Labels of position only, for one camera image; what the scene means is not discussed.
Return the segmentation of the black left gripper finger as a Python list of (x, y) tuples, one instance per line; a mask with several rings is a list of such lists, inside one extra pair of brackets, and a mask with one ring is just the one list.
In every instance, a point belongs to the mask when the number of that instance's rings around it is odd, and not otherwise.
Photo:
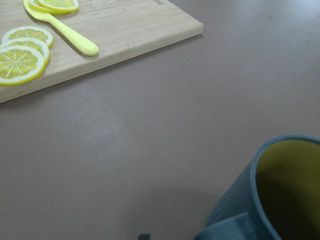
[(141, 233), (138, 235), (138, 240), (150, 240), (151, 235), (149, 233)]

